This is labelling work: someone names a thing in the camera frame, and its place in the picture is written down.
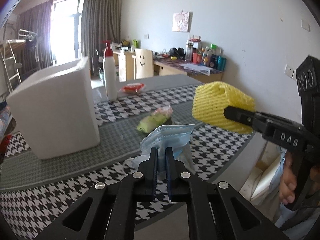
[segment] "ladder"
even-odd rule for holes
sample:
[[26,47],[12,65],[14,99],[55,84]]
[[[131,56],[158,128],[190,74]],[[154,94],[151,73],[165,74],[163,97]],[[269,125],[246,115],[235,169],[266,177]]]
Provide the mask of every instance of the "ladder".
[[[17,64],[17,60],[16,60],[16,57],[15,57],[15,55],[13,53],[13,49],[12,49],[10,40],[6,40],[5,39],[6,29],[7,29],[7,22],[4,25],[4,33],[3,33],[3,42],[2,42],[3,54],[2,54],[1,51],[0,51],[0,53],[1,53],[3,64],[4,64],[4,74],[5,74],[6,79],[7,79],[7,86],[8,86],[9,92],[11,93],[13,91],[12,83],[11,83],[12,80],[15,79],[16,77],[18,77],[18,84],[21,84],[21,78],[20,78],[19,70],[17,68],[15,68],[15,64]],[[11,56],[9,56],[9,57],[6,57],[7,44],[9,45],[9,48],[10,48],[9,53],[11,53]],[[15,63],[15,64],[13,64],[13,73],[14,74],[13,74],[13,76],[10,77],[9,73],[8,73],[7,62],[9,60],[12,60],[12,59],[14,60],[14,63]]]

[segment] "canvas painting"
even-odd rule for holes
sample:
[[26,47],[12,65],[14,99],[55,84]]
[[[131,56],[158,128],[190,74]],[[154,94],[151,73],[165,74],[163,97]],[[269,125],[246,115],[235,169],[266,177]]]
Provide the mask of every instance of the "canvas painting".
[[188,32],[189,29],[189,12],[180,12],[173,14],[173,32]]

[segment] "hand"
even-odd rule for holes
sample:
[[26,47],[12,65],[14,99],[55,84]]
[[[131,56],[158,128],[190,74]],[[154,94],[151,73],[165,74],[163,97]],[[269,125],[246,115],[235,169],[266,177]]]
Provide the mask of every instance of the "hand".
[[[292,154],[287,151],[284,158],[285,162],[283,174],[280,179],[279,198],[280,202],[287,205],[295,200],[294,190],[297,187],[297,179],[291,169]],[[315,182],[309,192],[309,195],[312,195],[320,189],[320,165],[312,167],[310,171],[310,178]]]

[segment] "person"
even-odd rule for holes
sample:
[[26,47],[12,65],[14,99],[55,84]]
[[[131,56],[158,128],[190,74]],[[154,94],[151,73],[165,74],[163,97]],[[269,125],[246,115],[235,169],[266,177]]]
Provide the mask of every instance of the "person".
[[[320,215],[320,208],[316,206],[304,207],[291,211],[285,207],[288,203],[294,202],[296,196],[294,190],[297,187],[297,179],[292,172],[292,154],[286,152],[284,162],[281,163],[283,169],[280,177],[279,199],[280,199],[280,217],[275,225],[280,228],[290,240],[302,240],[313,227]],[[313,185],[308,194],[308,199],[317,198],[316,194],[320,190],[320,165],[314,166],[310,171],[310,178]]]

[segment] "metal rivet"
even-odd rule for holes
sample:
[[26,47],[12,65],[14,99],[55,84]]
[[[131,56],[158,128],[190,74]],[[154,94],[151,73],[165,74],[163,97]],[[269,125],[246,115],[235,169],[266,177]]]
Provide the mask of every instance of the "metal rivet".
[[95,188],[96,189],[103,189],[105,186],[105,184],[103,182],[98,182],[96,185],[95,185]]
[[142,176],[143,176],[143,174],[140,171],[137,171],[133,174],[133,177],[136,179],[140,179],[140,178],[142,178]]
[[229,187],[229,184],[226,183],[225,181],[222,181],[222,182],[219,182],[219,187],[223,188],[223,189],[226,189],[226,188]]
[[183,172],[180,174],[181,177],[183,177],[184,179],[188,179],[191,177],[191,174],[189,172]]

